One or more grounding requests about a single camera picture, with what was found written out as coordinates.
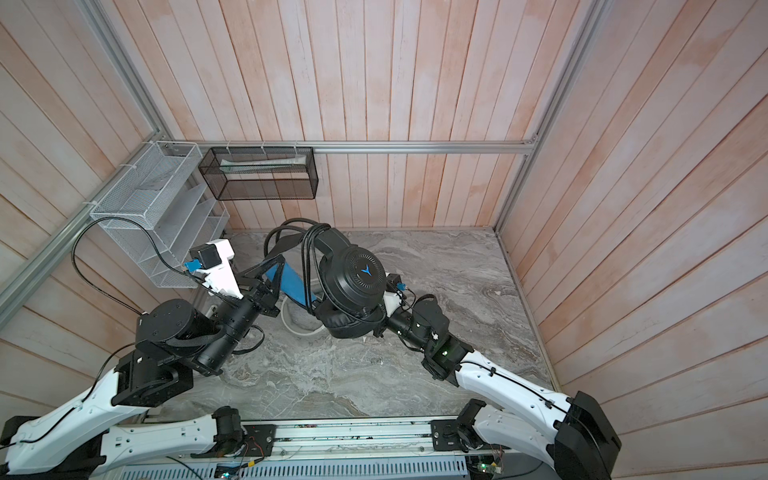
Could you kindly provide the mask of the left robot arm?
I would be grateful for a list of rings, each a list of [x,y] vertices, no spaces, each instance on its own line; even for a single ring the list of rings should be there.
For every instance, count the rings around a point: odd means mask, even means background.
[[[285,260],[277,256],[234,277],[223,314],[209,318],[184,300],[167,301],[138,319],[134,344],[84,393],[41,416],[6,421],[1,476],[87,479],[133,460],[157,456],[237,455],[245,430],[237,409],[172,424],[125,420],[191,390],[195,374],[219,375],[243,350],[240,342],[261,316],[275,317]]]

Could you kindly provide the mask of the white headphones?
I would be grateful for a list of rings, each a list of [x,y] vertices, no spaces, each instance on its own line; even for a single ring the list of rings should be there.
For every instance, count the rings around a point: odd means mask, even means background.
[[[326,331],[320,320],[288,296],[282,299],[280,319],[286,330],[297,337],[314,337]]]

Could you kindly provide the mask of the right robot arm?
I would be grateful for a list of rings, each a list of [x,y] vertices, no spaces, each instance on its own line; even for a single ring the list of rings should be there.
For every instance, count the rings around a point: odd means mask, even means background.
[[[459,415],[457,434],[469,449],[498,445],[550,466],[562,479],[608,479],[622,443],[599,402],[532,383],[485,357],[449,331],[433,298],[406,306],[385,293],[387,329],[422,354],[436,380],[474,392]]]

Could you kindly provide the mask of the black and blue headphones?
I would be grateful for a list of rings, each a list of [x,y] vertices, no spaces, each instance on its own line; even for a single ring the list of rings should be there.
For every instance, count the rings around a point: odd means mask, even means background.
[[[320,320],[336,338],[358,338],[382,327],[386,273],[369,250],[351,243],[335,227],[293,218],[264,241],[267,259],[298,248],[301,272],[285,264],[281,292]]]

